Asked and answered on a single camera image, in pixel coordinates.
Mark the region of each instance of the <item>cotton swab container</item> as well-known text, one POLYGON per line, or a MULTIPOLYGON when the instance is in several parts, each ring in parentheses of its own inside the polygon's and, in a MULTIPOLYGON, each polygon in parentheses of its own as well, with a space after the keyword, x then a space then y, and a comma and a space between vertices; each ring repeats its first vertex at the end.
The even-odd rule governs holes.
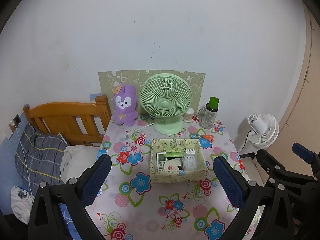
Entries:
POLYGON ((191 122, 193 117, 194 110, 192 108, 189 108, 188 111, 183 115, 183 120, 185 122, 191 122))

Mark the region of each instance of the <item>orange tag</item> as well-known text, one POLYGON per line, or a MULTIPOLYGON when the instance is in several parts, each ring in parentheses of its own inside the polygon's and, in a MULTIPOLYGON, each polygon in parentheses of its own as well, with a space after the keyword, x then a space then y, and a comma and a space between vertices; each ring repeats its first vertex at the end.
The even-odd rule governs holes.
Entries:
POLYGON ((120 86, 120 85, 117 85, 114 89, 113 89, 113 92, 115 93, 115 94, 118 94, 119 92, 120 92, 120 89, 122 88, 122 86, 120 86))

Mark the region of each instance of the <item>table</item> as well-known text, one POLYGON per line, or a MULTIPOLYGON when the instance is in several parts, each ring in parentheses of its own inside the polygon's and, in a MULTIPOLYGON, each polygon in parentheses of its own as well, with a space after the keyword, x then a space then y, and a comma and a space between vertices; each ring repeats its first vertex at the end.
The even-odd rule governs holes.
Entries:
MULTIPOLYGON (((149 115, 139 115, 132 127, 110 121, 98 157, 110 155, 112 169, 93 204, 86 208, 87 212, 106 239, 218 239, 238 209, 231 205, 217 180, 213 160, 223 156, 249 179, 225 127, 216 120, 212 130, 202 129, 198 117, 194 116, 192 122, 184 123, 182 132, 167 136, 153 126, 144 127, 152 122, 149 115), (195 134, 214 136, 213 142, 200 139, 207 179, 151 183, 151 140, 198 138, 195 134)), ((258 210, 244 239, 251 238, 259 218, 258 210)))

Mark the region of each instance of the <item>orange scissors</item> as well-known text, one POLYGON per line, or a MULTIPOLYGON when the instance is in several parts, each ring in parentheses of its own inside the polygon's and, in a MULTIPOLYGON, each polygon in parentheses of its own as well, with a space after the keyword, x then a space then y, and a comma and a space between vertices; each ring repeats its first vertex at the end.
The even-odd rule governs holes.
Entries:
POLYGON ((195 135, 202 137, 204 139, 207 139, 210 142, 213 142, 213 135, 212 134, 205 134, 205 135, 201 135, 201 134, 196 134, 195 135))

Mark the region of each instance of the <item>green lid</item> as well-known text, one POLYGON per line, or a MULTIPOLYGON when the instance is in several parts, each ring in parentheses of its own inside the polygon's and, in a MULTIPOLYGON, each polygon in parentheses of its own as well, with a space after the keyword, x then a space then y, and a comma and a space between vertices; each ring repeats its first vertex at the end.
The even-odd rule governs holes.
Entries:
POLYGON ((209 107, 212 109, 217 109, 219 104, 219 99, 215 98, 215 97, 210 97, 210 101, 209 101, 209 107))

